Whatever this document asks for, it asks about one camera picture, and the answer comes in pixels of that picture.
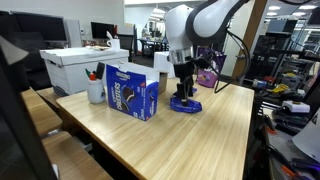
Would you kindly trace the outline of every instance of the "white cup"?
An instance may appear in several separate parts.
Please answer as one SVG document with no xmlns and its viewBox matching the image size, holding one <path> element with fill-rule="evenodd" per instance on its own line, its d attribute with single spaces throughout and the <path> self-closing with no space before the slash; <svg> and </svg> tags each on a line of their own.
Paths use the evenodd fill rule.
<svg viewBox="0 0 320 180">
<path fill-rule="evenodd" d="M 108 46 L 114 50 L 120 49 L 120 40 L 119 39 L 110 39 L 107 41 Z"/>
<path fill-rule="evenodd" d="M 103 84 L 101 80 L 97 79 L 94 81 L 89 80 L 88 87 L 88 99 L 92 104 L 102 103 L 106 99 L 106 93 L 104 91 Z"/>
</svg>

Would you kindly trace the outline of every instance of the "cable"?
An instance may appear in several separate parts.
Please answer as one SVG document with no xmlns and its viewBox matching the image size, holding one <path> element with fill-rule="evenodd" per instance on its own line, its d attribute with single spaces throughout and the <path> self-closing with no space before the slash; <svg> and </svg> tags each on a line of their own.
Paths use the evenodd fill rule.
<svg viewBox="0 0 320 180">
<path fill-rule="evenodd" d="M 233 34 L 232 32 L 230 32 L 228 29 L 226 30 L 227 33 L 235 40 L 235 42 L 238 44 L 238 46 L 240 47 L 241 51 L 243 52 L 245 58 L 246 58 L 246 61 L 245 61 L 245 68 L 243 69 L 243 71 L 240 73 L 240 75 L 238 75 L 237 77 L 235 78 L 230 78 L 228 76 L 224 76 L 222 75 L 220 72 L 218 72 L 215 68 L 212 67 L 212 65 L 210 65 L 211 69 L 218 75 L 218 81 L 217 81 L 217 84 L 216 84 L 216 87 L 215 87 L 215 90 L 214 92 L 215 93 L 218 93 L 220 92 L 221 90 L 223 90 L 224 88 L 226 88 L 228 85 L 230 85 L 232 82 L 234 81 L 239 81 L 242 77 L 244 77 L 247 72 L 249 71 L 249 68 L 250 68 L 250 64 L 251 64 L 251 57 L 250 57 L 250 52 L 249 52 L 249 49 L 247 47 L 247 45 L 244 43 L 244 41 L 237 35 Z M 219 86 L 219 82 L 220 82 L 220 78 L 221 77 L 224 77 L 226 79 L 228 79 L 229 81 L 224 85 L 222 86 L 220 89 L 218 89 L 218 86 Z"/>
<path fill-rule="evenodd" d="M 307 4 L 309 2 L 311 2 L 312 0 L 306 0 L 306 1 L 303 1 L 303 2 L 291 2 L 291 1 L 288 1 L 288 0 L 279 0 L 283 3 L 286 3 L 286 4 L 290 4 L 290 5 L 294 5 L 294 6 L 300 6 L 300 5 L 303 5 L 303 4 Z"/>
</svg>

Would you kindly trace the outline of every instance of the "red item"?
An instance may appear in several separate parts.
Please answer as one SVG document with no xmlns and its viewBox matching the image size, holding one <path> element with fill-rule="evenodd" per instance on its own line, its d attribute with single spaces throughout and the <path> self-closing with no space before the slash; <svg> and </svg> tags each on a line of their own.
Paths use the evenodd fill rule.
<svg viewBox="0 0 320 180">
<path fill-rule="evenodd" d="M 263 80 L 265 80 L 265 81 L 267 81 L 267 82 L 269 82 L 269 83 L 274 83 L 274 81 L 276 80 L 276 78 L 271 77 L 271 76 L 265 76 L 265 77 L 263 78 Z"/>
<path fill-rule="evenodd" d="M 89 79 L 90 79 L 91 81 L 95 81 L 95 80 L 96 80 L 96 75 L 93 74 L 93 73 L 90 73 Z"/>
<path fill-rule="evenodd" d="M 268 131 L 270 134 L 277 134 L 277 131 L 274 131 L 274 130 L 270 129 L 269 127 L 267 127 L 267 131 Z"/>
<path fill-rule="evenodd" d="M 118 35 L 118 25 L 115 25 L 115 26 L 114 26 L 114 28 L 113 28 L 113 34 L 112 34 L 112 35 L 113 35 L 113 37 L 116 36 L 116 35 Z"/>
</svg>

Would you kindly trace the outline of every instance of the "oreo box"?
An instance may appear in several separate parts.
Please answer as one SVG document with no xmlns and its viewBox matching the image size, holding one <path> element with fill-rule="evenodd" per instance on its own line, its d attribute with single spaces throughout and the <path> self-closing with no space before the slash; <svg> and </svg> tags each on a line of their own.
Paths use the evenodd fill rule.
<svg viewBox="0 0 320 180">
<path fill-rule="evenodd" d="M 109 106 L 147 121 L 157 111 L 159 72 L 133 63 L 107 65 Z"/>
</svg>

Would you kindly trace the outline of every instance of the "chair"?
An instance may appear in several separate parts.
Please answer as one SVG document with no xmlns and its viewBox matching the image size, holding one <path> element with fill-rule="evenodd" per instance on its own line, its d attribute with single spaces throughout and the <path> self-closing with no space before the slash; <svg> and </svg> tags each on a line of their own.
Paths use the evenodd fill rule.
<svg viewBox="0 0 320 180">
<path fill-rule="evenodd" d="M 127 34 L 118 34 L 117 36 L 120 40 L 120 48 L 129 50 L 129 62 L 132 62 L 132 43 L 134 36 Z"/>
<path fill-rule="evenodd" d="M 13 45 L 29 52 L 23 59 L 29 85 L 34 90 L 51 87 L 51 81 L 44 60 L 39 50 L 48 49 L 43 37 L 38 32 L 15 32 L 3 35 Z"/>
</svg>

